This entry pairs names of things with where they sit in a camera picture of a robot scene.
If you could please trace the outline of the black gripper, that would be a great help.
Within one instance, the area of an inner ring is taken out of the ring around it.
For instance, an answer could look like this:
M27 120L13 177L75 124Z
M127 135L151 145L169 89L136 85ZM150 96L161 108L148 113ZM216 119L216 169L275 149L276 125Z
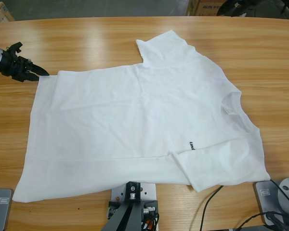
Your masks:
M225 7L220 7L218 16L255 17L257 7L262 0L227 0Z
M20 82L25 80L39 81L39 76L50 75L45 69L33 64L29 59L6 51L2 52L0 73Z

